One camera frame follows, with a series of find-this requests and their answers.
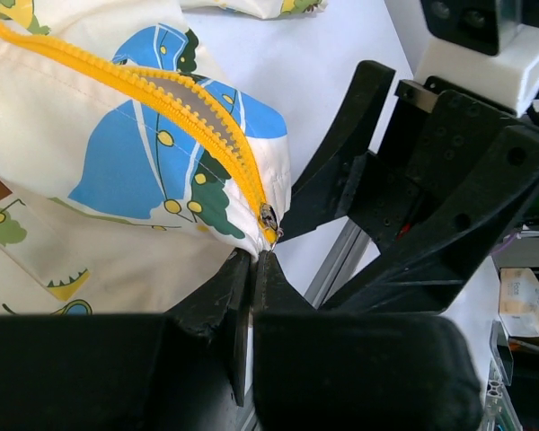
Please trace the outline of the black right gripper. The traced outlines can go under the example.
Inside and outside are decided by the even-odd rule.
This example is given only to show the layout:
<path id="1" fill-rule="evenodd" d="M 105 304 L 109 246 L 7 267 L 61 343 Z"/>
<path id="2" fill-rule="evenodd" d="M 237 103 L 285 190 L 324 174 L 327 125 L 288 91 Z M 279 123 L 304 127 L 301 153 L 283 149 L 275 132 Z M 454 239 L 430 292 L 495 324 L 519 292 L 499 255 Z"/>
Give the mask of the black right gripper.
<path id="1" fill-rule="evenodd" d="M 280 222 L 286 242 L 349 212 L 387 248 L 324 311 L 444 311 L 539 194 L 539 129 L 435 76 L 399 83 L 382 144 L 368 152 L 394 75 L 358 63 Z"/>

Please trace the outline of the cream yellow dinosaur print jacket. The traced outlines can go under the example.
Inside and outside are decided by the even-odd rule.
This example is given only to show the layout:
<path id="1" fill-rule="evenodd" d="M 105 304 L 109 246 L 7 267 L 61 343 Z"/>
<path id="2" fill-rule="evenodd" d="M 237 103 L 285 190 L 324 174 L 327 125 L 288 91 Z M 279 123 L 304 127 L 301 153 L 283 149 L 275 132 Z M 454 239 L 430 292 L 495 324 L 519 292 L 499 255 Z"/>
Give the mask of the cream yellow dinosaur print jacket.
<path id="1" fill-rule="evenodd" d="M 163 312 L 291 201 L 287 126 L 197 1 L 0 1 L 0 314 Z"/>

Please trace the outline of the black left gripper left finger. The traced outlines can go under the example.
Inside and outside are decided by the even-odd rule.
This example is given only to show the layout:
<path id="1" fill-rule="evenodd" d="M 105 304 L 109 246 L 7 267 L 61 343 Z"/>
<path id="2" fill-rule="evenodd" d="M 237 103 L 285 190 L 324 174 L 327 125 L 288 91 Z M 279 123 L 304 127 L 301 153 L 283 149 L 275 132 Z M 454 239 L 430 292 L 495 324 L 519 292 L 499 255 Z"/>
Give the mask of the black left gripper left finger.
<path id="1" fill-rule="evenodd" d="M 250 269 L 163 313 L 0 317 L 0 430 L 235 430 Z"/>

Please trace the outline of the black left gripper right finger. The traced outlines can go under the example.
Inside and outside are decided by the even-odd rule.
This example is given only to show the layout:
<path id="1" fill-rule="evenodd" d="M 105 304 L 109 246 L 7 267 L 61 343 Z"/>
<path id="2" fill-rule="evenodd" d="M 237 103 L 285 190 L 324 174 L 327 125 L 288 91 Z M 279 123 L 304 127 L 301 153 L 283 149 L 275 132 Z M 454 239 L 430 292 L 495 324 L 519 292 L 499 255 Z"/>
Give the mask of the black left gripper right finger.
<path id="1" fill-rule="evenodd" d="M 475 430 L 482 387 L 457 326 L 421 313 L 319 311 L 258 260 L 253 401 L 265 430 Z"/>

